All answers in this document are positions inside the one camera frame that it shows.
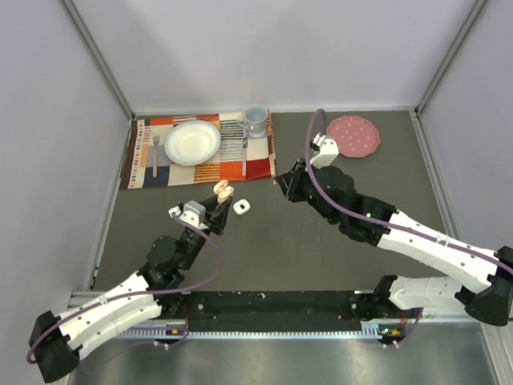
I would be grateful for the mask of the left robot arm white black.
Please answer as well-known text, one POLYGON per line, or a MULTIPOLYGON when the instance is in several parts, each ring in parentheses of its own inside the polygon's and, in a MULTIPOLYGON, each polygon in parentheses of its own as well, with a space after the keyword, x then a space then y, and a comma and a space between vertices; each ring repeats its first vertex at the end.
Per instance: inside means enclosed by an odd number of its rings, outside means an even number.
POLYGON ((141 322, 180 311, 184 271, 191 269, 213 234, 227 224, 232 198, 179 203, 169 211, 184 227, 180 237, 156 238, 145 264, 123 282, 89 302, 60 314, 40 314, 29 339, 26 361, 45 383, 69 375, 93 350, 141 322))

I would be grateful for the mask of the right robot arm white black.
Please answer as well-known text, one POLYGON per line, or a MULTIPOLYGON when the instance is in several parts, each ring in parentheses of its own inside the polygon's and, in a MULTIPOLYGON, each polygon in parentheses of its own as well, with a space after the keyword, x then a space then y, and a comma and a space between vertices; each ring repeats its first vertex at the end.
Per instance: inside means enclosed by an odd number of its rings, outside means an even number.
POLYGON ((403 254, 440 272, 438 278, 385 276, 374 308, 390 318, 400 310, 464 311, 492 326, 506 326, 512 308, 512 249, 483 249, 408 217, 393 205, 357 192, 353 178, 335 166, 308 168, 299 159, 276 177, 286 199, 306 202, 349 239, 403 254))

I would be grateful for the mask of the beige earbud case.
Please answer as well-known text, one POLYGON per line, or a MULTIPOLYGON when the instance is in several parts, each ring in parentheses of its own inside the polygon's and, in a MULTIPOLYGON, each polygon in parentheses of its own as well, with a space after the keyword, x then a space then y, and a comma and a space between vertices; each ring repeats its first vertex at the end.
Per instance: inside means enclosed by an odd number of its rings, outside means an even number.
POLYGON ((234 188, 229 184, 227 180, 220 180, 213 187, 213 192, 216 195, 217 202, 221 204, 233 195, 234 188))

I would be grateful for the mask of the white earbud case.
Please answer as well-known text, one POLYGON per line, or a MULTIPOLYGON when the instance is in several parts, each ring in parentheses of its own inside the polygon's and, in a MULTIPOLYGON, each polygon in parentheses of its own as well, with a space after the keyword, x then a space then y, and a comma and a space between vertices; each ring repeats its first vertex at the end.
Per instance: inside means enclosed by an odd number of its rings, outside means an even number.
POLYGON ((246 199, 241 199, 232 205, 232 209, 236 215, 242 216, 245 215, 251 209, 251 205, 246 199))

